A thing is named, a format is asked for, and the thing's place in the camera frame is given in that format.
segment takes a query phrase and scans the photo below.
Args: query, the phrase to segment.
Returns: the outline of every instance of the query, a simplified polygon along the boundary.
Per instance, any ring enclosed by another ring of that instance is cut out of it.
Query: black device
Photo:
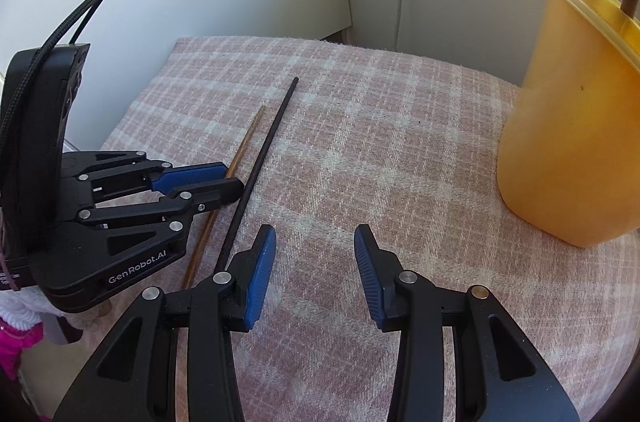
[[[122,314],[76,377],[54,422],[173,422],[177,333],[189,328],[191,422],[241,422],[230,332],[260,318],[276,251],[263,225],[252,248],[196,287],[145,289]]]
[[[388,422],[442,422],[443,326],[452,326],[456,422],[578,422],[575,408],[527,336],[483,285],[436,287],[379,248],[368,225],[354,251],[371,318],[401,332]]]
[[[39,285],[65,312],[81,312],[186,253],[198,213],[244,189],[221,162],[173,168],[144,151],[63,153],[66,122],[89,44],[74,43],[102,0],[86,0],[39,49],[9,64],[0,104],[0,290]],[[56,44],[87,12],[70,44]],[[96,207],[145,190],[157,202]]]

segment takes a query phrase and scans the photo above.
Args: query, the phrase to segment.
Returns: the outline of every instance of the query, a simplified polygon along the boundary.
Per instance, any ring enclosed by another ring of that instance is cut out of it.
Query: yellow container
[[[578,247],[640,227],[640,22],[617,0],[548,0],[500,138],[515,214]]]

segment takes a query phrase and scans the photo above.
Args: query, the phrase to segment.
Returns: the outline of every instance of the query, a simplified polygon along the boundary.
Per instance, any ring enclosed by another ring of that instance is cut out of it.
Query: plaid fabric
[[[262,317],[251,333],[234,335],[246,420],[386,420],[399,338],[369,318],[353,256],[359,223],[436,285],[487,285],[588,420],[638,345],[638,236],[576,249],[503,205],[495,158],[516,87],[444,62],[318,41],[185,39],[105,148],[144,149],[175,165],[228,163],[264,103],[268,112],[239,167],[246,179],[294,76],[298,89],[234,248],[250,248],[262,223],[276,228]],[[212,272],[233,209],[222,211],[196,281]],[[95,348],[143,288],[177,290],[188,259],[117,296],[86,343]],[[187,420],[184,343],[180,421]],[[447,348],[445,420],[453,420]]]

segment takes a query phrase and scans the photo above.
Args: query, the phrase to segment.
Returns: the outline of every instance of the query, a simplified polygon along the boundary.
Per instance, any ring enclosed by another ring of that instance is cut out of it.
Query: yellow plastic cup
[[[511,211],[578,247],[640,227],[640,22],[617,0],[547,0],[502,131]]]

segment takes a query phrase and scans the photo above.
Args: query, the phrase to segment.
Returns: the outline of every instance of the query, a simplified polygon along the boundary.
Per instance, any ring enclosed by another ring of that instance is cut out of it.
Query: pink fabric
[[[38,323],[30,330],[23,332],[9,326],[0,318],[0,366],[9,380],[18,378],[20,354],[24,348],[31,348],[42,341],[42,323]]]

